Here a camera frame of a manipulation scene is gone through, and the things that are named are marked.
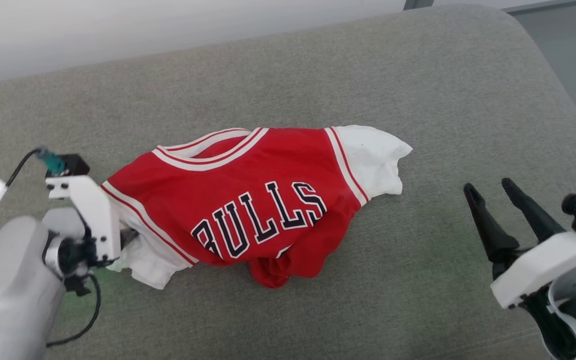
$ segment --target white trim stripe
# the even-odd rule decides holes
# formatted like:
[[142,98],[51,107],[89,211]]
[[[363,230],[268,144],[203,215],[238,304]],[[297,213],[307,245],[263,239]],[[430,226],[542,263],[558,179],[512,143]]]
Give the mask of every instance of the white trim stripe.
[[[169,164],[170,166],[174,166],[174,167],[179,168],[179,169],[188,170],[188,171],[208,171],[211,169],[216,169],[218,167],[224,166],[225,164],[230,163],[231,161],[237,159],[238,157],[241,157],[247,151],[251,150],[251,148],[253,146],[255,146],[256,143],[258,143],[261,140],[261,138],[267,132],[268,132],[268,129],[265,129],[265,128],[256,129],[255,131],[253,131],[249,135],[249,137],[247,137],[246,139],[243,139],[243,141],[240,143],[240,144],[245,144],[245,145],[235,146],[234,148],[232,148],[228,152],[222,153],[222,155],[219,155],[216,157],[211,157],[208,159],[192,159],[192,161],[194,161],[196,163],[187,163],[187,162],[182,162],[182,161],[178,161],[176,159],[173,159],[173,158],[169,157],[168,155],[166,155],[164,153],[165,150],[163,150],[161,148],[156,148],[155,150],[152,151],[152,153],[156,157],[158,157],[161,161],[165,162],[166,164]],[[197,162],[199,160],[202,160],[204,162],[210,162],[210,163]]]
[[242,127],[233,127],[231,129],[224,129],[224,130],[210,132],[206,135],[203,135],[202,137],[199,137],[198,139],[194,139],[193,141],[190,141],[187,143],[182,143],[180,145],[173,145],[173,146],[162,146],[162,148],[164,148],[165,150],[174,150],[177,148],[189,148],[190,146],[194,146],[194,145],[197,145],[197,144],[205,141],[209,137],[213,137],[217,134],[224,134],[224,133],[230,133],[230,132],[247,132],[247,134],[250,134],[250,130],[244,129]]
[[107,182],[107,181],[104,182],[102,184],[102,189],[105,189],[106,191],[108,191],[109,194],[116,196],[121,201],[126,202],[131,207],[133,207],[134,209],[131,209],[129,206],[126,206],[124,203],[121,203],[121,202],[117,201],[116,199],[112,198],[112,196],[110,196],[110,199],[112,201],[114,201],[115,204],[119,205],[119,207],[121,207],[124,210],[127,210],[128,212],[131,212],[133,214],[135,213],[135,210],[137,210],[137,213],[135,214],[136,215],[135,219],[138,221],[138,223],[141,223],[142,221],[140,220],[140,216],[139,216],[139,215],[141,215],[141,219],[144,219],[144,221],[145,221],[144,228],[149,229],[152,232],[154,232],[154,235],[156,235],[156,237],[162,239],[169,246],[174,247],[180,253],[185,255],[193,264],[196,264],[197,262],[199,262],[198,259],[196,259],[194,256],[190,255],[189,253],[187,253],[187,251],[185,251],[183,248],[181,248],[172,239],[172,237],[170,237],[164,230],[162,230],[162,228],[157,226],[155,221],[153,221],[153,219],[151,219],[151,217],[148,216],[148,212],[146,212],[146,208],[144,208],[144,205],[142,205],[141,202],[137,201],[136,199],[134,199],[130,196],[127,196],[126,194],[119,192],[119,190],[116,189],[114,186],[112,186],[110,184],[110,182]]
[[340,148],[341,144],[339,144],[339,142],[337,141],[337,138],[335,137],[335,134],[333,133],[332,129],[327,127],[324,130],[328,136],[328,139],[330,140],[330,145],[332,145],[332,150],[334,151],[334,157],[336,157],[336,163],[339,166],[339,170],[341,170],[343,180],[345,180],[346,185],[348,185],[350,191],[352,191],[355,198],[357,198],[357,201],[359,201],[359,204],[361,204],[361,206],[363,207],[364,205],[366,205],[366,203],[368,203],[368,199],[366,199],[362,191],[359,189],[359,187],[357,186],[357,184],[355,184],[355,181],[353,180],[353,177],[350,173],[350,169],[348,168],[348,166],[346,165],[346,161],[344,160],[344,155]]
[[285,253],[286,251],[288,251],[288,249],[290,249],[291,246],[293,246],[293,244],[290,244],[290,245],[282,248],[281,250],[279,250],[279,252],[277,253],[277,257],[275,257],[275,259],[281,258],[282,255],[284,255],[284,253]]
[[199,137],[195,141],[175,146],[157,146],[157,148],[166,151],[170,155],[177,157],[194,157],[202,151],[210,148],[210,146],[224,140],[247,137],[252,132],[246,129],[226,129],[222,131],[211,132],[208,135]]

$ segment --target gray couch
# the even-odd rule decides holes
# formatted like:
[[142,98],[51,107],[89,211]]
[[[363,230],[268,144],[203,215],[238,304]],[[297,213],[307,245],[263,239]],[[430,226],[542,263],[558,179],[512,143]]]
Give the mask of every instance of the gray couch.
[[[462,186],[523,244],[535,239],[502,177],[569,225],[576,108],[502,11],[429,7],[0,82],[0,176],[38,144],[82,154],[102,182],[157,144],[224,128],[352,124],[414,151],[400,162],[403,194],[368,203],[318,277],[270,290],[245,264],[199,265],[158,291],[99,270],[94,328],[46,358],[544,358],[528,313],[502,310],[489,289]],[[0,226],[55,206],[43,171],[29,162]],[[68,294],[51,337],[83,328],[94,300]]]

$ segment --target white wall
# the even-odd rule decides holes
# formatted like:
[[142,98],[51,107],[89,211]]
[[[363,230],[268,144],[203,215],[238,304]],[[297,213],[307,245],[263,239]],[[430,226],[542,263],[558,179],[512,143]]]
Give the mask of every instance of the white wall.
[[0,0],[0,80],[340,23],[405,0]]

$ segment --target teal connector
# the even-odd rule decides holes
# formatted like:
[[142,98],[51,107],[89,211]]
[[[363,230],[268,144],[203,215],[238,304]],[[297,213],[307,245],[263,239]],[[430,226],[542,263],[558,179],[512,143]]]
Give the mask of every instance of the teal connector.
[[43,160],[48,168],[48,171],[54,175],[61,175],[66,170],[66,164],[54,152],[51,152],[45,146],[39,146],[37,157]]

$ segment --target red jersey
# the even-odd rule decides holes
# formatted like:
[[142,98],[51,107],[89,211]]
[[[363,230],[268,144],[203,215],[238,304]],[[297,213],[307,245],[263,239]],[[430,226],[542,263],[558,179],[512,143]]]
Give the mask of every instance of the red jersey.
[[162,289],[197,262],[248,262],[260,284],[312,278],[370,198],[400,194],[412,150],[372,127],[227,129],[157,146],[102,184],[139,237],[114,270]]

